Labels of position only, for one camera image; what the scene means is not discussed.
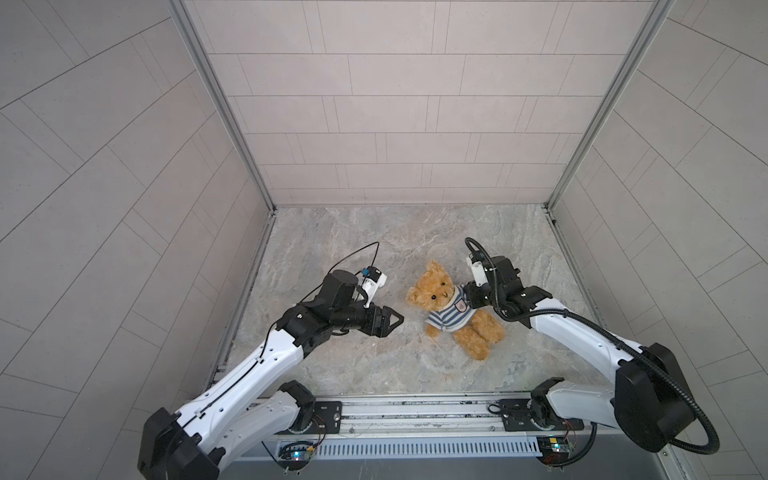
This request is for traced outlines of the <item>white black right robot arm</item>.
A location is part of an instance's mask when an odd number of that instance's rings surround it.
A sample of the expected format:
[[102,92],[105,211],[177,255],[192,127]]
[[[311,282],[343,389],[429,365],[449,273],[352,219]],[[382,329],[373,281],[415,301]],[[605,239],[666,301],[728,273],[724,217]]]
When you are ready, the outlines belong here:
[[551,293],[523,285],[503,256],[475,251],[467,264],[473,279],[463,290],[473,307],[491,307],[507,322],[519,322],[564,345],[596,368],[607,387],[551,380],[532,399],[543,414],[575,418],[621,430],[649,452],[658,452],[697,419],[688,385],[666,347],[612,334],[568,310]]

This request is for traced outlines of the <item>aluminium right corner post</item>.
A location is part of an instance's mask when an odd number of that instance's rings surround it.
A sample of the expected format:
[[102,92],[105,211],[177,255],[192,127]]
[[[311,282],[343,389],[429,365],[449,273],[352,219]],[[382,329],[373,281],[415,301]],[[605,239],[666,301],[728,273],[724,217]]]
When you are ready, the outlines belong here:
[[566,188],[589,153],[589,149],[598,137],[608,117],[613,112],[618,100],[621,98],[621,95],[628,86],[634,72],[638,69],[647,50],[657,36],[664,21],[668,17],[669,11],[675,3],[675,0],[656,0],[652,3],[646,18],[640,25],[637,35],[630,44],[613,80],[609,84],[607,92],[591,118],[587,129],[581,136],[560,180],[556,184],[551,196],[544,204],[545,209],[550,216],[554,214],[554,209],[562,199]]

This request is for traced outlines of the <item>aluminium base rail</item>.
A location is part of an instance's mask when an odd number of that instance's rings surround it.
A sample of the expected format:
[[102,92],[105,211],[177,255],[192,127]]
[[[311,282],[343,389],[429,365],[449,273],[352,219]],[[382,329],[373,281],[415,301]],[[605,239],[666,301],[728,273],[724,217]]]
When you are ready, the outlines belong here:
[[538,459],[539,436],[564,436],[572,445],[571,459],[586,451],[598,433],[614,430],[537,414],[533,404],[528,393],[520,392],[319,398],[308,428],[274,434],[234,462],[278,463],[280,447],[297,441],[316,444],[311,461]]

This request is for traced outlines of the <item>blue white striped sweater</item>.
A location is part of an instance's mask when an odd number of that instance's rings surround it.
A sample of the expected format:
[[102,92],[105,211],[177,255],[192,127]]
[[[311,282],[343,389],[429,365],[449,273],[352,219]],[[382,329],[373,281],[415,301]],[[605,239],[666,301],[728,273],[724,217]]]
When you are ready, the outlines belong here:
[[456,287],[450,303],[443,309],[428,314],[426,323],[441,332],[453,333],[465,327],[476,309],[470,307],[464,291]]

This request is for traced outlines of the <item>left green circuit board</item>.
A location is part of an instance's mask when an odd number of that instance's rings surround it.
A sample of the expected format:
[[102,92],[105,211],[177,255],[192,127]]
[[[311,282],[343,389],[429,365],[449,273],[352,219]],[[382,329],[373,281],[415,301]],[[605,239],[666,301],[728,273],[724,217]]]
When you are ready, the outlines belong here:
[[316,452],[317,446],[313,442],[292,442],[280,447],[277,460],[285,471],[298,472],[311,462]]

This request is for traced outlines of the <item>aluminium left corner post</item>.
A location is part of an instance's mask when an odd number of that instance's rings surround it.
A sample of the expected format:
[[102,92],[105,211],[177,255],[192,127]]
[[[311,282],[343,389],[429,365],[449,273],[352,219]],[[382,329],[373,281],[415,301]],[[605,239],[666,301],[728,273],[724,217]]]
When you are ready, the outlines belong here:
[[203,86],[211,97],[211,100],[219,113],[225,130],[232,140],[235,149],[246,165],[246,168],[256,184],[257,191],[266,204],[271,216],[276,214],[276,206],[269,194],[266,184],[258,172],[256,162],[247,145],[243,133],[235,118],[231,105],[222,89],[219,79],[213,68],[213,64],[202,44],[190,13],[183,1],[168,0],[168,10],[176,25],[182,41],[194,62],[201,77]]

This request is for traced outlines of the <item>green circuit board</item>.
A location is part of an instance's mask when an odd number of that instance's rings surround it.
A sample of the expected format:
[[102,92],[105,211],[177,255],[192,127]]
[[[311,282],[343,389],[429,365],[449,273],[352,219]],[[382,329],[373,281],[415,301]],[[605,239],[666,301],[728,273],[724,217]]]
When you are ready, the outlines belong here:
[[313,442],[292,442],[280,447],[277,460],[285,471],[298,472],[311,462],[316,452],[317,446]]
[[559,465],[571,456],[572,445],[564,436],[539,436],[536,441],[541,453],[538,460],[544,465]]

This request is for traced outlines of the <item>brown teddy bear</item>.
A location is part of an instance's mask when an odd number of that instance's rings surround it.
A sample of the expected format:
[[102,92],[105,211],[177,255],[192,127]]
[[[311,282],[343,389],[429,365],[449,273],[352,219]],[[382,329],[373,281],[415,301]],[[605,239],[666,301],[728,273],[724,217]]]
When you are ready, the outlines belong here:
[[[426,264],[425,272],[419,277],[406,295],[406,301],[426,311],[438,311],[445,308],[454,295],[454,284],[448,272],[435,260]],[[430,338],[437,338],[442,333],[426,323],[425,333]],[[476,313],[462,329],[448,333],[473,360],[483,361],[488,358],[491,347],[500,343],[506,336],[506,330],[499,320],[482,309]]]

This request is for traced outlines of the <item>aluminium corner post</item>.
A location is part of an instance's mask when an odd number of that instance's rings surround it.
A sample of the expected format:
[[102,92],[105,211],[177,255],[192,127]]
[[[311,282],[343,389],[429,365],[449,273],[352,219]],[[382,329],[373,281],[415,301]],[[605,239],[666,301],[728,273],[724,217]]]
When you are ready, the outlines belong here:
[[211,100],[219,113],[225,130],[232,140],[235,149],[246,165],[246,168],[256,184],[257,191],[266,204],[271,216],[276,214],[276,206],[269,194],[266,184],[258,172],[256,162],[247,145],[243,133],[235,118],[231,105],[222,89],[219,79],[213,68],[213,64],[202,44],[190,13],[183,1],[168,0],[168,10],[176,25],[182,41],[194,62],[201,77],[203,86],[211,97]]
[[638,69],[647,50],[657,36],[664,21],[668,17],[669,11],[675,3],[675,0],[656,0],[652,3],[646,18],[640,25],[637,35],[630,44],[613,80],[609,84],[607,92],[591,118],[587,129],[581,136],[560,180],[556,184],[551,196],[544,204],[545,209],[550,216],[554,214],[554,209],[562,199],[566,188],[589,153],[589,149],[598,137],[608,117],[613,112],[618,100],[621,98],[621,95],[628,86],[634,72]]

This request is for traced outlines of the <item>right green circuit board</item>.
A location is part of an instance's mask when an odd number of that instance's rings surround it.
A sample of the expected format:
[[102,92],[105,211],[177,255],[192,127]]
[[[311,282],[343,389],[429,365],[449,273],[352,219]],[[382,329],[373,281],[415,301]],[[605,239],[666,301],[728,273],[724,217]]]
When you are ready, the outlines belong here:
[[544,465],[559,465],[571,456],[572,445],[564,436],[539,436],[536,441],[541,453],[538,460]]

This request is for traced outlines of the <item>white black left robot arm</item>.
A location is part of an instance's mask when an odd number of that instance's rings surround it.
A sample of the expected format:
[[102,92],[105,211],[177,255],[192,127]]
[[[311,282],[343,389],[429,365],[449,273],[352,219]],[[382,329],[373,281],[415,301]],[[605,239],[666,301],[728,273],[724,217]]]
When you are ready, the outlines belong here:
[[265,340],[215,385],[175,412],[153,413],[143,426],[137,468],[146,479],[216,479],[260,441],[309,427],[315,397],[297,381],[268,387],[336,333],[387,337],[403,315],[374,304],[386,275],[369,266],[356,275],[328,273],[311,300],[288,310]]

